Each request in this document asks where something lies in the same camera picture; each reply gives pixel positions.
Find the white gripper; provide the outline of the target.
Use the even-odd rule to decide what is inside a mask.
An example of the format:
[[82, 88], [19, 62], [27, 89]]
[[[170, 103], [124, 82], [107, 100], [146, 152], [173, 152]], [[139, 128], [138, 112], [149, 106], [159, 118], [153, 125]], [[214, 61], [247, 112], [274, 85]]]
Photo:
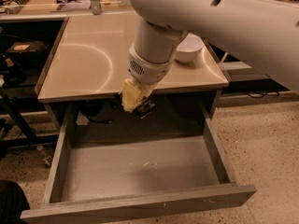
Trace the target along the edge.
[[125, 111], [132, 113], [145, 97], [149, 87], [159, 82], [168, 73], [173, 61], [173, 46], [142, 46], [134, 42], [129, 49], [127, 69], [132, 77], [124, 80], [121, 104]]

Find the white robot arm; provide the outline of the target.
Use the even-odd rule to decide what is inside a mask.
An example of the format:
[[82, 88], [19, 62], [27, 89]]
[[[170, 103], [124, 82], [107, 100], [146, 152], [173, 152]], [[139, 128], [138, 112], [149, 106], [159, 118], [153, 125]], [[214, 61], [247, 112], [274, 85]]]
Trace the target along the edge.
[[131, 112], [167, 74], [192, 33], [299, 92], [299, 6], [274, 0], [130, 0], [140, 16], [129, 49], [123, 108]]

